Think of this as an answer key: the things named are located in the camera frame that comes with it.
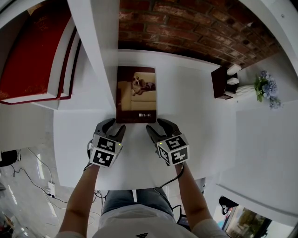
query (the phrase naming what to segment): jeans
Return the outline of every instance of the jeans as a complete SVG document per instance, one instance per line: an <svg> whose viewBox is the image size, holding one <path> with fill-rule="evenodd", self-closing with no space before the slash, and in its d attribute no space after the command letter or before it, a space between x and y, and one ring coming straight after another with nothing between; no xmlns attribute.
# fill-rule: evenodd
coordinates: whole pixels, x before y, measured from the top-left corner
<svg viewBox="0 0 298 238"><path fill-rule="evenodd" d="M153 188L138 189L136 190L136 197L137 202L134 202L132 190L109 191L103 206L102 213L104 214L113 209L117 209L123 206L142 204L144 206L158 209L173 216L173 212L168 202L167 196L162 188L156 188L156 190L154 190Z"/></svg>

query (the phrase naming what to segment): person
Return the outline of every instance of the person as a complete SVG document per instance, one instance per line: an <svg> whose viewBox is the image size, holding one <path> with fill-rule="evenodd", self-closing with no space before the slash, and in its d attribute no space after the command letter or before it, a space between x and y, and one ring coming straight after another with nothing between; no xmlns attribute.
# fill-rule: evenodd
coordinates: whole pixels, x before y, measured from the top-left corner
<svg viewBox="0 0 298 238"><path fill-rule="evenodd" d="M175 166L177 174L182 164ZM56 238L87 237L88 218L100 167L92 165L83 172L66 208ZM176 224L162 188L136 190L134 202L131 190L109 191L94 238L226 238L227 235L212 219L203 194L196 185L190 169L178 179L181 200L191 232Z"/></svg>

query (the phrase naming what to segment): dog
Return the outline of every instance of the dog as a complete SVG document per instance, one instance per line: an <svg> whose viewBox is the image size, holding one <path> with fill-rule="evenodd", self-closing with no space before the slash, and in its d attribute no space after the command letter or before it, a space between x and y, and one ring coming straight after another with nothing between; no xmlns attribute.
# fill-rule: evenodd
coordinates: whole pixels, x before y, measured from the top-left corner
<svg viewBox="0 0 298 238"><path fill-rule="evenodd" d="M155 91L155 90L156 90L155 83L145 82L145 80L140 79L137 76L134 76L132 78L131 95L133 96L135 96L136 94L142 95L143 92Z"/></svg>

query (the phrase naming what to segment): fiducial marker cube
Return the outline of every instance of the fiducial marker cube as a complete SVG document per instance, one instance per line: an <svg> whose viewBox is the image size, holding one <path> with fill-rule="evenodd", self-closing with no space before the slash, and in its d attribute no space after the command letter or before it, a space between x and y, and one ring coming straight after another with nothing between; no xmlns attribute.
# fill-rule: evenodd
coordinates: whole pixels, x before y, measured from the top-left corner
<svg viewBox="0 0 298 238"><path fill-rule="evenodd" d="M190 146L184 134L158 142L157 148L168 165L177 165L190 158Z"/></svg>
<svg viewBox="0 0 298 238"><path fill-rule="evenodd" d="M90 148L90 163L110 168L122 149L122 143L94 134Z"/></svg>

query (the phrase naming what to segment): dog photo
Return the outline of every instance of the dog photo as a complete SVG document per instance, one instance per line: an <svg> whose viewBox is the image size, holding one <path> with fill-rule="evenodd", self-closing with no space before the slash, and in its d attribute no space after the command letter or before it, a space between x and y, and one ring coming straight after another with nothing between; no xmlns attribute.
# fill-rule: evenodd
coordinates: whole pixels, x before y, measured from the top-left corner
<svg viewBox="0 0 298 238"><path fill-rule="evenodd" d="M118 67L116 101L118 123L156 122L155 69Z"/></svg>

